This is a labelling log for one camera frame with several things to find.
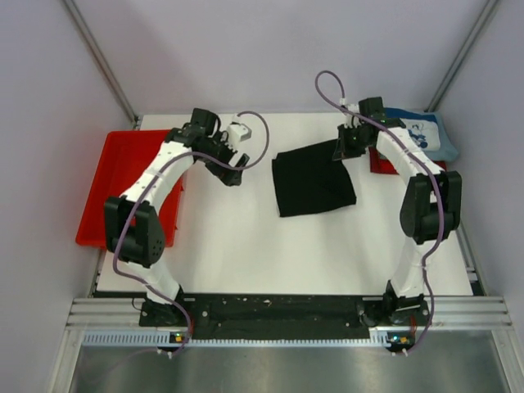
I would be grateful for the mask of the black t-shirt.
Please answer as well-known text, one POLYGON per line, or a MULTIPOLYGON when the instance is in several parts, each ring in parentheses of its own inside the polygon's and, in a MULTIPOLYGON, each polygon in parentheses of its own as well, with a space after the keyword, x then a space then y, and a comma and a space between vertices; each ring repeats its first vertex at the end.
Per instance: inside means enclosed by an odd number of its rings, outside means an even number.
POLYGON ((280 152, 272 160, 279 216, 316 215, 356 204, 347 169, 333 160, 335 139, 280 152))

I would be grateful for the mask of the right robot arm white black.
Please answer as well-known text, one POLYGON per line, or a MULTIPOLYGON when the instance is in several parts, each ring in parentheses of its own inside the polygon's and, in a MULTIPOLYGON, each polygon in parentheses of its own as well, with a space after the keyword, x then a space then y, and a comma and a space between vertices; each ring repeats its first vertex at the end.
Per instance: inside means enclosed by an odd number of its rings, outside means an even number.
POLYGON ((381 97, 359 101, 353 111, 340 101, 347 121, 338 126, 333 160, 363 155, 372 147, 393 165, 406 186, 400 207, 400 227, 405 243, 400 262, 387 282, 379 305, 360 311, 370 327, 390 322, 401 324, 418 314, 432 316, 434 294, 428 277, 430 257, 458 227, 462 201, 462 178, 433 162, 411 138, 400 118, 389 117, 381 97), (350 120, 358 119, 357 125, 350 120))

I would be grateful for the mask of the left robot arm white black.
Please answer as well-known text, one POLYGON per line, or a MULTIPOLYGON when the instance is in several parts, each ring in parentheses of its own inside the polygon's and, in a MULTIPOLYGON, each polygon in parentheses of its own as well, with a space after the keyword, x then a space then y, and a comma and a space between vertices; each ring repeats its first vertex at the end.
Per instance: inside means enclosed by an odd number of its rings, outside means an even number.
POLYGON ((106 249, 113 255, 114 272, 141 284, 147 300, 168 324, 180 323, 186 306, 177 300, 181 286, 161 259, 166 234, 160 210, 176 183, 198 161, 225 185, 239 185, 250 157, 238 149, 250 137, 251 129, 238 115, 223 128, 215 113, 196 108, 187 123, 167 133, 138 179, 104 203, 106 249))

